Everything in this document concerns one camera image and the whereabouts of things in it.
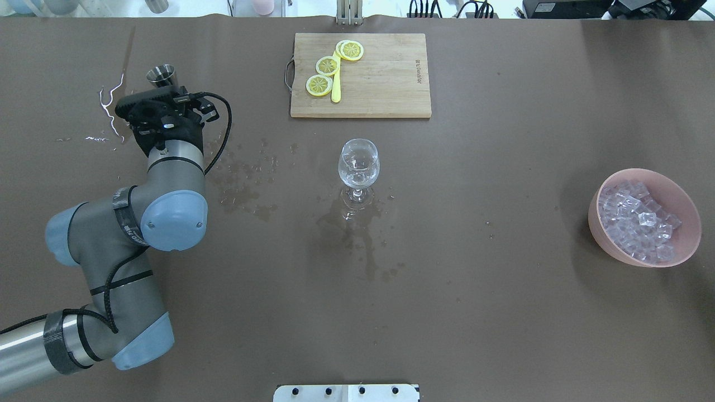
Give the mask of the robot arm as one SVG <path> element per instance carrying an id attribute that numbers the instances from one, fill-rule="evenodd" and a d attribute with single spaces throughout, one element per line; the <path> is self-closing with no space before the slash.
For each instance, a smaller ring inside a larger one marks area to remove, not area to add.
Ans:
<path id="1" fill-rule="evenodd" d="M 82 268 L 91 302 L 2 330 L 2 396 L 111 361 L 120 371 L 151 363 L 175 342 L 146 254 L 188 250 L 207 231 L 203 127 L 218 119 L 211 92 L 168 85 L 122 98 L 115 109 L 146 157 L 143 185 L 51 217 L 49 251 Z"/>

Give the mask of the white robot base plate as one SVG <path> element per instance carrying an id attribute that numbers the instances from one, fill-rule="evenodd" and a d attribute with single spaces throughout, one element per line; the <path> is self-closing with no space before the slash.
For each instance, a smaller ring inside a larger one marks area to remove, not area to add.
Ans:
<path id="1" fill-rule="evenodd" d="M 421 392 L 414 384 L 285 385 L 273 401 L 421 401 Z"/>

